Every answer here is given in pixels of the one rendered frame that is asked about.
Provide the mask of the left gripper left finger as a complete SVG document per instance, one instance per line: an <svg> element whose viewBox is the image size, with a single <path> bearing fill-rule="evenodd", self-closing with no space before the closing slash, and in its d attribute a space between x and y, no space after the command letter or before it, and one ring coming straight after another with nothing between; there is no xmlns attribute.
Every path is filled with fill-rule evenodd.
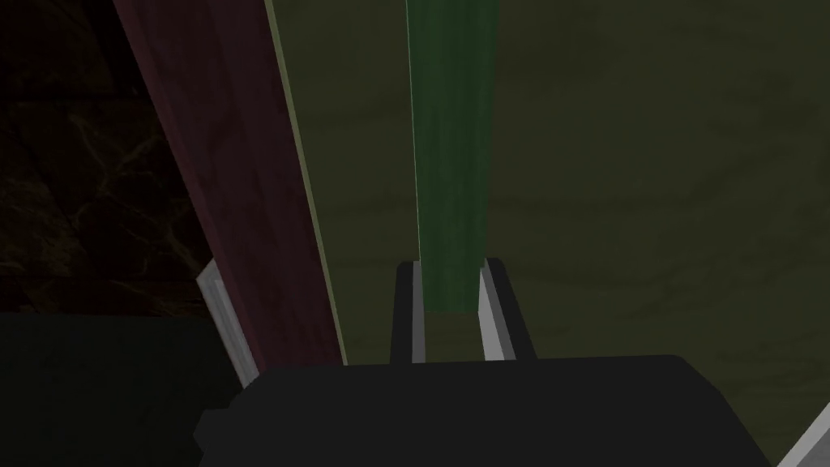
<svg viewBox="0 0 830 467"><path fill-rule="evenodd" d="M404 261L396 268L390 363L425 361L426 334L421 265L419 261Z"/></svg>

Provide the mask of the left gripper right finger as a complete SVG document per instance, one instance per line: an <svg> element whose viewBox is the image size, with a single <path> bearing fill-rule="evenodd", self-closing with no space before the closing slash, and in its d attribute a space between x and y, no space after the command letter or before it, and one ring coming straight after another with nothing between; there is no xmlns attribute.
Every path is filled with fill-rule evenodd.
<svg viewBox="0 0 830 467"><path fill-rule="evenodd" d="M486 361L537 360L506 266L497 258L481 268L478 321Z"/></svg>

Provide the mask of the green bar handle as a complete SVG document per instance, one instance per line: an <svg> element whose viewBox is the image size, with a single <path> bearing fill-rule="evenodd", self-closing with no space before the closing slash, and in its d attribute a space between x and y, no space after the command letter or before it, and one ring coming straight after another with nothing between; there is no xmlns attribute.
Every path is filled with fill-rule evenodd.
<svg viewBox="0 0 830 467"><path fill-rule="evenodd" d="M499 0L406 0L422 297L473 314L486 247Z"/></svg>

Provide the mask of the dark red cupboard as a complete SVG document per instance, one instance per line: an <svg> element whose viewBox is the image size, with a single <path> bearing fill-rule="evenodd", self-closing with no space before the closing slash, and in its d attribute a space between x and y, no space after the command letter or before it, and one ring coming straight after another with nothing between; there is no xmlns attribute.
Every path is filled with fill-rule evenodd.
<svg viewBox="0 0 830 467"><path fill-rule="evenodd" d="M344 361L266 0L113 0L258 370Z"/></svg>

